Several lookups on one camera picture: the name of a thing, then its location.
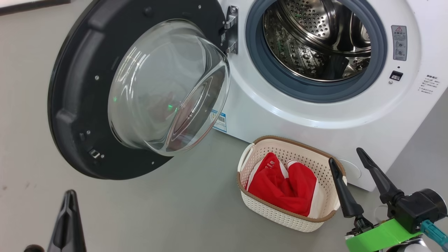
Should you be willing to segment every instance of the open door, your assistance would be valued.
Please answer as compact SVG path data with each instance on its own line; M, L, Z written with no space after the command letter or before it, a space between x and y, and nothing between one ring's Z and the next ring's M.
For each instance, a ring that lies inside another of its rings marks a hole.
M53 69L48 121L81 173L129 179L194 147L229 89L226 16L216 0L96 0Z

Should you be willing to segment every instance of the white handle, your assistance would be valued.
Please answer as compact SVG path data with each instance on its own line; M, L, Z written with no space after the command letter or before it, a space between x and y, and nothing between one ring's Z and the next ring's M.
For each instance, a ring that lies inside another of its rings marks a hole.
M246 149L243 151L243 154L241 155L240 161L238 162L238 172L241 171L241 169L246 165L246 158L252 154L254 151L254 145L253 143L249 144L249 146L246 147Z
M342 177L342 181L344 181L345 185L347 185L347 178L345 176ZM340 202L339 200L337 201L336 207L335 207L335 211L337 211L340 207Z

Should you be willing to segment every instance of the beige basket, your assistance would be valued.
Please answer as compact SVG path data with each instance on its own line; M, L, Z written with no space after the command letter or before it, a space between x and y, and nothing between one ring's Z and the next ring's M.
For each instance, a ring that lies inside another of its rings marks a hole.
M313 171L326 196L318 218L313 219L286 211L250 194L244 189L255 164L260 162L268 152L275 153L285 166L289 160L295 160L308 166ZM237 181L244 203L252 211L269 220L298 231L312 232L320 228L325 221L333 217L340 207L333 176L328 165L328 160L331 157L331 155L313 147L280 137L264 136L255 140L244 150L238 164ZM342 171L345 184L347 184L344 167L336 158L335 161Z

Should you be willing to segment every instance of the washing machine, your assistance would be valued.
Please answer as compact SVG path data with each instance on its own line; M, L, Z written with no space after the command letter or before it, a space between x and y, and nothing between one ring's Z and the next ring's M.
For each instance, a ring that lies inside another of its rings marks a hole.
M48 93L53 140L81 173L134 178L215 128L277 135L375 183L447 87L445 1L96 0Z

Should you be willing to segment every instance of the clothes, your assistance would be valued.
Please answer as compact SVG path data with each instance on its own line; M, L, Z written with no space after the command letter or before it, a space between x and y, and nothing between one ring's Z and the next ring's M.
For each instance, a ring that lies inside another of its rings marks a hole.
M324 198L316 176L297 161L289 161L287 166L269 152L255 165L247 191L284 210L318 218Z

